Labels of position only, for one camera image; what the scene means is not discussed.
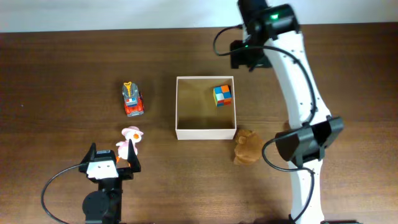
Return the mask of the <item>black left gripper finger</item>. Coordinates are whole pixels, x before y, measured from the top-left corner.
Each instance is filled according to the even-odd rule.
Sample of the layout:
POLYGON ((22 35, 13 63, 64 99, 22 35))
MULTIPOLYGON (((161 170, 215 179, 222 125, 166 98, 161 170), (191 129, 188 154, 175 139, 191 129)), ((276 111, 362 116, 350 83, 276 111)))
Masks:
POLYGON ((141 172, 141 164, 137 158, 137 154, 135 153, 135 147, 131 139, 129 140, 128 144, 127 161, 129 163, 132 173, 141 172))
POLYGON ((90 161, 95 157, 95 154, 96 154, 96 144, 93 142, 90 146, 90 149, 88 150, 88 152, 80 162, 80 166, 78 168, 80 172, 87 171, 88 165, 90 161))

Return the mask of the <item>multicolour puzzle cube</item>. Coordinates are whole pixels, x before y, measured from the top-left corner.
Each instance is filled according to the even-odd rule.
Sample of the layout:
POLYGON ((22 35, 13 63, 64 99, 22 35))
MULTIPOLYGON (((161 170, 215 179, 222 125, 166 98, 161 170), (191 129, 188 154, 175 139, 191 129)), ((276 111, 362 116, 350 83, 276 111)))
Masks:
POLYGON ((217 107, 230 105, 232 102, 232 94, 229 85, 214 87, 213 98, 217 107))

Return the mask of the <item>pink cardboard box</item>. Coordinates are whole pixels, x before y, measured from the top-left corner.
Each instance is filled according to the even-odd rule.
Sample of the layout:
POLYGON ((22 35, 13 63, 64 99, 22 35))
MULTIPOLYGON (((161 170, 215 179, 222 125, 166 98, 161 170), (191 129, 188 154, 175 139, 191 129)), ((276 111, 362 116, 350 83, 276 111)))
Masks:
POLYGON ((234 77, 177 77, 175 132, 178 140, 233 139, 237 130, 234 77), (227 85, 231 103, 218 106, 213 90, 227 85))

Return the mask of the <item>brown plush capybara toy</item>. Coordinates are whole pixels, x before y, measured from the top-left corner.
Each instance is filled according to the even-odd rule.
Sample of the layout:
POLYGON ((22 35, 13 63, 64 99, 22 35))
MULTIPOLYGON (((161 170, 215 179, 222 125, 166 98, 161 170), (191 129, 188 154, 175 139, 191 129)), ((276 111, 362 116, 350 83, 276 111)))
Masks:
POLYGON ((258 161, 262 156, 261 151, 264 143, 258 133, 248 129, 240 129, 235 136, 235 141, 237 145, 234 149, 234 164, 248 166, 258 161))

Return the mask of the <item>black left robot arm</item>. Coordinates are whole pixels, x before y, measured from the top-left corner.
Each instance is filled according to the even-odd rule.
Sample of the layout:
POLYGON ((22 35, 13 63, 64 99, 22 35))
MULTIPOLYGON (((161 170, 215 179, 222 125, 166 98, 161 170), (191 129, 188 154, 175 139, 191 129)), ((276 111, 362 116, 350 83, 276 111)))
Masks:
POLYGON ((98 185, 82 204, 85 223, 113 224, 121 222, 123 182, 141 171, 131 140, 127 142, 127 167, 117 167, 114 151, 98 151, 93 143, 80 162, 79 171, 98 185))

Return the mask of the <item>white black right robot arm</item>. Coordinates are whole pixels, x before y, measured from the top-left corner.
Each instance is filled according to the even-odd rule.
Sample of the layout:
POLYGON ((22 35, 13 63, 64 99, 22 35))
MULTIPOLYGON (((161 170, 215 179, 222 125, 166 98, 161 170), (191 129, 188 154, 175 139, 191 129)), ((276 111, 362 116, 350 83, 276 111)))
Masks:
POLYGON ((292 183, 291 223, 324 223, 320 201, 320 171, 325 150, 343 130, 340 117, 326 107, 305 54, 304 36, 293 8, 265 1, 238 1, 244 30, 229 47, 231 68, 242 65, 273 68, 288 112, 290 129, 265 143, 262 155, 275 144, 292 183))

